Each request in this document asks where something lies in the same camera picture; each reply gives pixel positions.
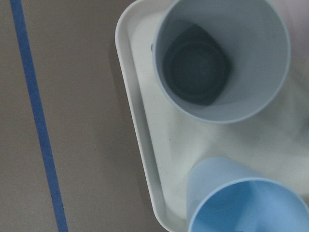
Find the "grey plastic cup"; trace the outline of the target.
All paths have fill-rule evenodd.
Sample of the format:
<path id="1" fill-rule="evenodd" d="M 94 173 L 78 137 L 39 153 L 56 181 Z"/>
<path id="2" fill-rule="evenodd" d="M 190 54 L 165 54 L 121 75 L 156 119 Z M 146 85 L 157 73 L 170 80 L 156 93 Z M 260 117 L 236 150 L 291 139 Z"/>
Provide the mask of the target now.
<path id="1" fill-rule="evenodd" d="M 267 0 L 177 0 L 153 43 L 155 76 L 181 112 L 229 124 L 262 111 L 290 66 L 287 26 Z"/>

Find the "light blue plastic cup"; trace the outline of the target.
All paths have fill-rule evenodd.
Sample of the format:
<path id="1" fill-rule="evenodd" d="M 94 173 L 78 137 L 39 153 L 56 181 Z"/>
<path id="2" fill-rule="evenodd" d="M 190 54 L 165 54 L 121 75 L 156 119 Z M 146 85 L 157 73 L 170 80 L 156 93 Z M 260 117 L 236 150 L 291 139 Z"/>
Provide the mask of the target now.
<path id="1" fill-rule="evenodd" d="M 307 232 L 309 208 L 290 188 L 227 158 L 208 158 L 187 183 L 189 232 Z"/>

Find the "cream plastic serving tray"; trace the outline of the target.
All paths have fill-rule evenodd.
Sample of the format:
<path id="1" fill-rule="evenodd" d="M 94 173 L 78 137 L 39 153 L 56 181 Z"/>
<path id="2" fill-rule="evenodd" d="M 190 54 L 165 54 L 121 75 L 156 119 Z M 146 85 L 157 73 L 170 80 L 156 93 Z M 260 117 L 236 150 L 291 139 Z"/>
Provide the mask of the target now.
<path id="1" fill-rule="evenodd" d="M 233 124 L 190 118 L 166 98 L 151 45 L 170 0 L 137 0 L 119 18 L 115 44 L 153 211 L 170 232 L 187 231 L 186 186 L 201 160 L 220 156 L 283 183 L 309 200 L 309 3 L 277 0 L 294 38 L 289 76 L 262 112 Z"/>

